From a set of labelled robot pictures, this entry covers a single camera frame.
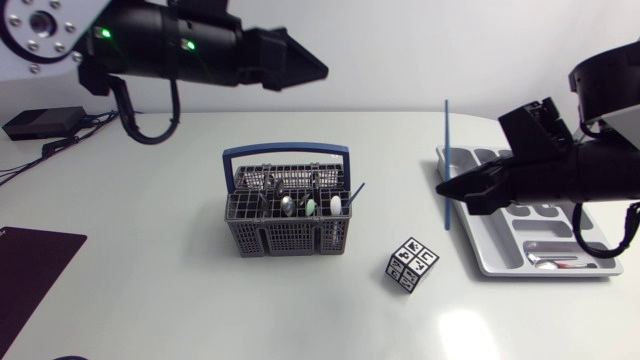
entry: white wall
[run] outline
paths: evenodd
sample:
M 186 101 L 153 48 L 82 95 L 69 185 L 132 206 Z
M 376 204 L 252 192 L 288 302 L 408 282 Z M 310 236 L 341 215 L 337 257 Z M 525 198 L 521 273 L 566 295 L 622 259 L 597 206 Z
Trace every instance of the white wall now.
M 330 68 L 323 82 L 272 93 L 180 83 L 183 110 L 441 110 L 495 118 L 553 96 L 576 124 L 567 75 L 640 36 L 637 0 L 230 0 L 245 27 L 285 25 Z M 0 84 L 0 121 L 27 108 L 114 107 L 75 74 Z M 137 109 L 168 112 L 166 81 L 128 78 Z

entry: gray plastic basket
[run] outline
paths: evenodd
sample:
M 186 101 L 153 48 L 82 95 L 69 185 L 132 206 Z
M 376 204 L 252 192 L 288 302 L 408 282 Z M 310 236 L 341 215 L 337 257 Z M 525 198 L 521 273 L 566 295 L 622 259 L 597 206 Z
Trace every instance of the gray plastic basket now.
M 342 164 L 241 166 L 231 175 L 231 159 L 266 152 L 304 151 L 342 155 Z M 225 221 L 240 255 L 256 257 L 339 255 L 344 253 L 351 218 L 349 150 L 317 143 L 273 143 L 227 149 L 223 153 L 227 180 Z M 282 196 L 299 203 L 305 195 L 316 201 L 312 216 L 302 206 L 292 217 L 280 209 L 275 184 L 282 180 Z M 332 216 L 330 201 L 339 196 L 342 215 Z

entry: power adapter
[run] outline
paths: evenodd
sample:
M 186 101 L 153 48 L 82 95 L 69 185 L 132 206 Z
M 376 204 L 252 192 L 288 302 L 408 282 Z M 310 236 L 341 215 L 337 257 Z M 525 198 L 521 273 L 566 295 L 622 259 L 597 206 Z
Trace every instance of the power adapter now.
M 21 112 L 2 129 L 13 141 L 72 137 L 81 128 L 87 113 L 81 106 L 37 109 Z

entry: white table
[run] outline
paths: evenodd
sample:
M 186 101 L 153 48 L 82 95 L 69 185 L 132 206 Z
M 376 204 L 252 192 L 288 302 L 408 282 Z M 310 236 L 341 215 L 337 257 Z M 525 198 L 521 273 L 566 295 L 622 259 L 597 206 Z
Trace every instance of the white table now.
M 168 118 L 140 116 L 157 131 Z M 0 168 L 43 143 L 1 138 Z M 464 115 L 452 140 L 506 145 L 497 122 Z M 352 186 L 367 185 L 344 255 L 239 257 L 222 151 L 278 141 L 349 146 Z M 185 114 L 159 146 L 109 125 L 0 187 L 1 226 L 88 236 L 6 359 L 638 358 L 640 242 L 611 279 L 484 277 L 457 217 L 443 229 L 442 143 L 441 113 Z M 610 243 L 625 208 L 590 207 Z M 407 295 L 385 265 L 410 236 L 441 259 Z

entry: blue handle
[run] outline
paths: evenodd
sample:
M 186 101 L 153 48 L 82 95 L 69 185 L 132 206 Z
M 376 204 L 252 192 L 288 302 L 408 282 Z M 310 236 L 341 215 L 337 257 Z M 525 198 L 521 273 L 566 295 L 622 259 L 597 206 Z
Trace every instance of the blue handle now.
M 311 142 L 288 142 L 288 143 L 267 143 L 239 146 L 227 149 L 222 153 L 222 163 L 224 165 L 224 177 L 227 181 L 227 191 L 233 194 L 236 184 L 233 181 L 233 168 L 231 160 L 235 157 L 256 155 L 272 152 L 314 152 L 320 154 L 334 154 L 342 156 L 342 167 L 344 168 L 344 188 L 351 190 L 351 166 L 349 163 L 349 148 L 340 145 L 311 143 Z

